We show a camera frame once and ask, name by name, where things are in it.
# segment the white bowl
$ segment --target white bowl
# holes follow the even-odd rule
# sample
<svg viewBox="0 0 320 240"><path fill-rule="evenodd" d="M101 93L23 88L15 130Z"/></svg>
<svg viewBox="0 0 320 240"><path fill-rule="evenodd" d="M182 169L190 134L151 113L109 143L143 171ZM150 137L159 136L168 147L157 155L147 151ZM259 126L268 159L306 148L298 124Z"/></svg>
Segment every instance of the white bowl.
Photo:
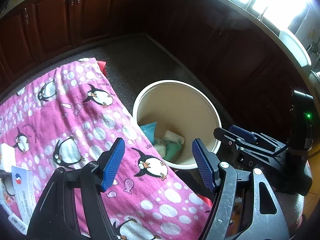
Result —
<svg viewBox="0 0 320 240"><path fill-rule="evenodd" d="M157 122L155 137L162 138L169 130L185 138L176 161L166 161L172 168L197 168L191 148L195 138L214 153L220 147L213 136L214 129L221 127L217 110L202 92L186 83L162 80L148 85L138 95L132 115L138 125Z"/></svg>

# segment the white box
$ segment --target white box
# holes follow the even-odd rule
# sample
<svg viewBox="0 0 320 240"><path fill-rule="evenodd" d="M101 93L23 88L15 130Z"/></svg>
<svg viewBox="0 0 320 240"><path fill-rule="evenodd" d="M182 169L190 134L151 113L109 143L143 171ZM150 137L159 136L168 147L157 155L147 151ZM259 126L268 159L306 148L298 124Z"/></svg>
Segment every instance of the white box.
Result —
<svg viewBox="0 0 320 240"><path fill-rule="evenodd" d="M11 172L11 166L16 165L16 155L13 147L2 143L0 145L0 170Z"/></svg>
<svg viewBox="0 0 320 240"><path fill-rule="evenodd" d="M36 208L32 171L16 166L12 166L11 169L14 194L19 212L22 221L29 225L32 213Z"/></svg>

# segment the white polka dot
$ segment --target white polka dot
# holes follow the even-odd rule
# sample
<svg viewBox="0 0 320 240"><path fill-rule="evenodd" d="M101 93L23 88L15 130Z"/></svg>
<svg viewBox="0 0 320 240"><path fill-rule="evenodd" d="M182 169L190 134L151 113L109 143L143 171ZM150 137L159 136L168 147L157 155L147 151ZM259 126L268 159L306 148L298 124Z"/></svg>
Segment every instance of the white polka dot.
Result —
<svg viewBox="0 0 320 240"><path fill-rule="evenodd" d="M82 125L83 129L90 129L90 123L89 122L85 122L83 125Z"/></svg>
<svg viewBox="0 0 320 240"><path fill-rule="evenodd" d="M98 160L98 158L100 157L101 153L102 153L102 150L97 145L93 145L89 149L90 156L95 160Z"/></svg>
<svg viewBox="0 0 320 240"><path fill-rule="evenodd" d="M118 112L114 112L113 116L117 119L121 118L121 115Z"/></svg>
<svg viewBox="0 0 320 240"><path fill-rule="evenodd" d="M24 169L26 169L26 170L29 169L26 163L21 163L21 167L24 168Z"/></svg>
<svg viewBox="0 0 320 240"><path fill-rule="evenodd" d="M188 210L191 214L196 214L198 212L195 207L189 207Z"/></svg>
<svg viewBox="0 0 320 240"><path fill-rule="evenodd" d="M76 71L78 73L82 73L83 72L83 67L82 66L76 66Z"/></svg>
<svg viewBox="0 0 320 240"><path fill-rule="evenodd" d="M41 179L46 179L47 174L45 174L45 170L42 166L38 166L39 176Z"/></svg>
<svg viewBox="0 0 320 240"><path fill-rule="evenodd" d="M96 128L93 129L93 136L97 140L102 141L102 140L104 140L106 138L106 133L100 127L96 127Z"/></svg>
<svg viewBox="0 0 320 240"><path fill-rule="evenodd" d="M182 189L182 185L178 182L175 182L173 185L176 189Z"/></svg>
<svg viewBox="0 0 320 240"><path fill-rule="evenodd" d="M159 207L159 211L161 214L163 214L166 217L172 218L172 217L175 217L176 215L178 215L177 210L174 207L167 205L167 204L161 205Z"/></svg>
<svg viewBox="0 0 320 240"><path fill-rule="evenodd" d="M187 216L180 216L179 217L179 221L182 223L182 224L190 224L191 223L191 219Z"/></svg>
<svg viewBox="0 0 320 240"><path fill-rule="evenodd" d="M166 234L172 235L172 236L180 234L180 228L173 223L163 223L161 225L161 230Z"/></svg>
<svg viewBox="0 0 320 240"><path fill-rule="evenodd" d="M90 141L92 141L92 140L93 140L93 135L92 135L91 133L88 133L88 134L87 134L87 138L88 138Z"/></svg>
<svg viewBox="0 0 320 240"><path fill-rule="evenodd" d="M107 141L107 142L105 142L105 144L104 144L104 146L105 146L105 148L106 148L107 151L110 150L110 148L111 148L112 145L113 145L113 143L110 142L110 141Z"/></svg>
<svg viewBox="0 0 320 240"><path fill-rule="evenodd" d="M203 204L203 200L201 198L199 198L195 193L191 193L189 195L189 200L196 205L202 205Z"/></svg>
<svg viewBox="0 0 320 240"><path fill-rule="evenodd" d="M136 131L133 128L131 128L130 126L125 125L122 128L122 132L130 140L135 140L137 138Z"/></svg>
<svg viewBox="0 0 320 240"><path fill-rule="evenodd" d="M22 120L22 111L20 110L17 116L18 121Z"/></svg>
<svg viewBox="0 0 320 240"><path fill-rule="evenodd" d="M180 197L179 193L171 188L166 189L164 194L165 194L166 198L173 203L180 203L181 202L181 197Z"/></svg>
<svg viewBox="0 0 320 240"><path fill-rule="evenodd" d="M149 200L142 200L140 205L145 210L151 210L153 207L153 204Z"/></svg>
<svg viewBox="0 0 320 240"><path fill-rule="evenodd" d="M85 76L87 79L94 79L96 77L92 71L88 71Z"/></svg>
<svg viewBox="0 0 320 240"><path fill-rule="evenodd" d="M156 213L156 212L154 212L154 213L152 214L152 216L153 216L155 219L157 219L157 220L162 219L162 216L161 216L159 213Z"/></svg>
<svg viewBox="0 0 320 240"><path fill-rule="evenodd" d="M113 129L116 126L115 120L108 114L104 114L102 116L102 123L108 129Z"/></svg>
<svg viewBox="0 0 320 240"><path fill-rule="evenodd" d="M46 146L46 147L44 148L44 153L45 153L46 155L52 154L52 151L53 151L53 148L52 148L51 145L48 145L48 146Z"/></svg>
<svg viewBox="0 0 320 240"><path fill-rule="evenodd" d="M41 190L42 185L41 185L41 181L40 181L40 179L38 178L38 176L33 176L33 185L35 185L35 187L36 187L38 190Z"/></svg>
<svg viewBox="0 0 320 240"><path fill-rule="evenodd" d="M76 135L81 138L83 136L82 132L80 130L76 130Z"/></svg>
<svg viewBox="0 0 320 240"><path fill-rule="evenodd" d="M75 79L71 80L70 82L71 86L76 86L77 85L77 81Z"/></svg>

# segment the penguin print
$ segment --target penguin print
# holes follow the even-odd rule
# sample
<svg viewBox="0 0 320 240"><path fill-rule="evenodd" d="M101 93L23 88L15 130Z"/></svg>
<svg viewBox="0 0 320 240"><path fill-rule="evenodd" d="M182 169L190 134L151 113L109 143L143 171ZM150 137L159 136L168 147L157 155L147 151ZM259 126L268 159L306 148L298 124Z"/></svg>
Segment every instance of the penguin print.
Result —
<svg viewBox="0 0 320 240"><path fill-rule="evenodd" d="M56 86L54 84L54 80L45 84L38 93L38 100L49 102L49 98L56 95Z"/></svg>
<svg viewBox="0 0 320 240"><path fill-rule="evenodd" d="M54 148L52 158L57 165L70 169L73 168L69 166L84 160L73 137L65 139L62 143L59 140Z"/></svg>
<svg viewBox="0 0 320 240"><path fill-rule="evenodd" d="M101 105L103 108L106 108L112 104L113 98L109 95L108 92L105 92L101 89L97 89L91 84L88 85L91 87L91 90L88 91L88 97L84 102L92 100L98 105Z"/></svg>
<svg viewBox="0 0 320 240"><path fill-rule="evenodd" d="M16 95L21 96L25 91L26 91L26 87L23 87L18 92L16 92Z"/></svg>
<svg viewBox="0 0 320 240"><path fill-rule="evenodd" d="M138 160L138 166L140 171L135 175L135 177L140 177L145 174L150 176L160 178L164 181L168 175L168 168L165 162L159 160L152 155L145 155L142 151L132 148L140 154L140 159Z"/></svg>
<svg viewBox="0 0 320 240"><path fill-rule="evenodd" d="M18 135L16 136L16 144L13 146L14 148L18 148L22 154L25 154L29 150L29 140L28 137L20 132L18 129Z"/></svg>
<svg viewBox="0 0 320 240"><path fill-rule="evenodd" d="M154 235L142 225L137 223L135 219L129 219L116 227L116 222L113 223L113 229L116 232L117 238L120 240L155 240L161 237Z"/></svg>

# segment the cabinet door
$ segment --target cabinet door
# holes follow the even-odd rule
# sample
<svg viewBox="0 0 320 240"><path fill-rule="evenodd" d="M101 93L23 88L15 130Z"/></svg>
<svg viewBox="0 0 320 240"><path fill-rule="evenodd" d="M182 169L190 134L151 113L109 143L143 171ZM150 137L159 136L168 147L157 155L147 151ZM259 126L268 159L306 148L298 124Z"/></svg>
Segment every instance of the cabinet door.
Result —
<svg viewBox="0 0 320 240"><path fill-rule="evenodd" d="M124 34L144 32L147 22L147 0L121 0L121 23Z"/></svg>
<svg viewBox="0 0 320 240"><path fill-rule="evenodd" d="M32 40L29 11L29 7L15 8L0 20L0 62L11 81L39 63Z"/></svg>
<svg viewBox="0 0 320 240"><path fill-rule="evenodd" d="M7 87L9 87L10 84L11 81L7 76L6 72L4 71L3 66L0 62L0 93L3 92Z"/></svg>
<svg viewBox="0 0 320 240"><path fill-rule="evenodd" d="M31 0L31 24L35 26L42 60L76 47L74 0Z"/></svg>
<svg viewBox="0 0 320 240"><path fill-rule="evenodd" d="M117 0L75 0L78 46L112 35Z"/></svg>

